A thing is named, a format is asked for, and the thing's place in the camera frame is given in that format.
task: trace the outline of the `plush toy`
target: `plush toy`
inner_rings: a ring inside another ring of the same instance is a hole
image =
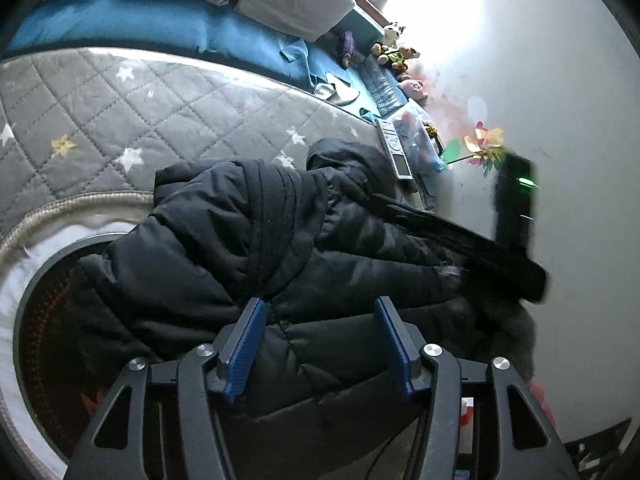
[[[388,46],[389,48],[395,48],[400,39],[400,34],[404,32],[405,27],[400,27],[398,22],[393,22],[387,25],[383,30],[384,34],[380,43]]]
[[[353,53],[356,51],[356,44],[353,41],[353,34],[349,30],[340,30],[338,32],[338,47],[336,52],[338,54],[338,61],[340,66],[347,70],[349,63],[353,59]]]
[[[418,59],[420,57],[420,52],[408,46],[399,46],[398,52],[402,54],[405,61],[408,61],[409,59]]]
[[[371,53],[377,56],[380,65],[390,67],[396,76],[400,76],[409,70],[409,67],[405,63],[407,59],[418,59],[420,57],[420,52],[414,48],[407,46],[390,48],[381,43],[376,43],[371,47]]]
[[[415,79],[404,79],[398,83],[398,88],[404,92],[404,95],[419,101],[427,97],[427,92],[424,91],[424,83],[422,81],[416,81]]]

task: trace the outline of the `quilted mattress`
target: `quilted mattress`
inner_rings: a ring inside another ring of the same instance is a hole
[[[324,136],[380,146],[372,124],[312,95],[222,65],[86,48],[0,65],[0,240],[46,203],[152,190],[154,173],[201,157],[304,168]]]

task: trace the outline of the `metal bolt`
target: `metal bolt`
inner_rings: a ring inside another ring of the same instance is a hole
[[[131,370],[132,372],[137,372],[138,370],[142,370],[142,368],[144,368],[146,366],[146,361],[145,358],[143,357],[136,357],[135,359],[132,359],[131,361],[129,361],[129,370]]]
[[[209,357],[210,355],[213,355],[213,352],[215,352],[215,350],[213,345],[210,343],[204,343],[196,348],[196,354],[200,357]]]
[[[494,366],[498,368],[498,370],[506,370],[511,366],[511,363],[504,357],[496,357],[494,359]]]
[[[437,357],[442,354],[442,347],[440,345],[436,345],[434,343],[429,343],[425,345],[422,350],[425,354],[430,355],[431,357]]]

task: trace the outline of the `blue clamp pad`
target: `blue clamp pad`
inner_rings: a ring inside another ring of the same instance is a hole
[[[412,400],[431,386],[431,373],[422,367],[419,352],[424,338],[415,325],[400,319],[388,296],[375,301],[374,318],[382,334],[389,371],[401,395]]]
[[[216,367],[207,377],[209,389],[222,394],[229,404],[244,391],[266,320],[264,302],[251,298],[238,322],[225,326],[213,342],[219,352]]]

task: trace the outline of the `white remote control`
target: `white remote control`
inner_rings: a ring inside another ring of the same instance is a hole
[[[396,177],[398,177],[399,180],[413,179],[414,176],[411,174],[409,163],[406,160],[402,143],[398,138],[398,133],[396,132],[393,122],[386,119],[376,119],[376,124],[382,143],[386,146],[386,152],[389,154],[391,165],[396,172]]]

